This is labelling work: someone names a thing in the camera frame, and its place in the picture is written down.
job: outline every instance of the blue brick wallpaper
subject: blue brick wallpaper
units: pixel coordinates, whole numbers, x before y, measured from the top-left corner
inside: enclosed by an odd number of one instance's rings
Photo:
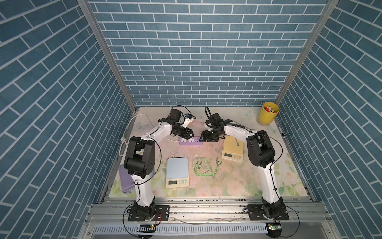
[[[76,238],[130,112],[76,0],[0,1],[0,238]]]
[[[342,238],[382,238],[382,1],[340,0],[280,123]]]
[[[90,0],[137,106],[273,101],[327,0]]]

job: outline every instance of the beige kitchen scale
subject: beige kitchen scale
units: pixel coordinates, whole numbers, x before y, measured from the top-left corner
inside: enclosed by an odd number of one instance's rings
[[[236,162],[243,161],[244,143],[232,136],[225,136],[222,158]]]
[[[188,177],[188,159],[169,158],[166,167],[166,188],[188,187],[190,185]]]

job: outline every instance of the purple power strip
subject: purple power strip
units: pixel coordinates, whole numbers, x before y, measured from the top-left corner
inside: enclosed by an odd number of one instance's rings
[[[179,137],[179,144],[180,145],[202,145],[203,142],[200,142],[200,137],[193,137],[194,141],[190,142],[190,140],[183,139],[182,137]]]

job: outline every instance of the floral tablecloth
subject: floral tablecloth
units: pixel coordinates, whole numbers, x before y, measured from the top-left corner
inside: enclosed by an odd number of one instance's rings
[[[178,108],[186,113],[185,108]],[[204,107],[189,107],[191,113],[197,117],[189,124],[195,135],[205,129],[204,122],[207,117],[204,113]],[[269,126],[261,126],[256,121],[256,115],[260,108],[258,107],[210,107],[210,111],[214,114],[218,112],[222,119],[231,119],[239,124],[255,130],[265,130],[270,137],[277,139],[283,146],[284,153],[275,163],[276,184],[281,196],[300,197],[306,196],[307,193],[297,174],[296,168],[292,163],[287,148],[277,129],[276,123],[272,122]],[[141,107],[133,126],[130,136],[141,136],[150,131],[153,126],[157,125],[157,120],[166,117],[170,111],[170,107]],[[171,140],[178,140],[179,137],[167,136]],[[281,153],[280,146],[271,140],[275,151],[275,159]],[[223,140],[217,143],[204,142],[201,146],[180,146],[178,142],[163,139],[159,143],[162,150],[162,164],[158,173],[151,180],[153,193],[156,197],[231,197],[231,196],[262,196],[262,187],[260,177],[255,166],[249,161],[246,148],[244,147],[244,158],[242,163],[224,160],[219,167],[218,173],[213,177],[197,177],[194,173],[194,160],[198,158],[206,158],[215,170],[216,157],[221,160]],[[189,171],[189,187],[166,189],[166,161],[168,158],[187,157]],[[156,149],[155,170],[159,164],[159,149]],[[121,190],[121,181],[119,173],[115,177],[109,197],[135,197],[135,191],[123,193]]]

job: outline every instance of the charging cable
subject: charging cable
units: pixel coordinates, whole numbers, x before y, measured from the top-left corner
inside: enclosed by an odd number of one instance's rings
[[[198,172],[198,169],[201,168],[202,166],[202,162],[204,162],[206,164],[206,166],[208,167],[207,171],[204,172],[204,173],[199,173]],[[222,164],[223,160],[220,162],[218,158],[216,158],[216,168],[215,168],[215,172],[212,173],[212,166],[211,166],[211,163],[210,161],[208,161],[207,159],[205,158],[199,158],[194,166],[194,173],[196,176],[204,176],[204,177],[212,177],[212,176],[215,176],[217,174],[217,171],[219,170],[219,166]]]

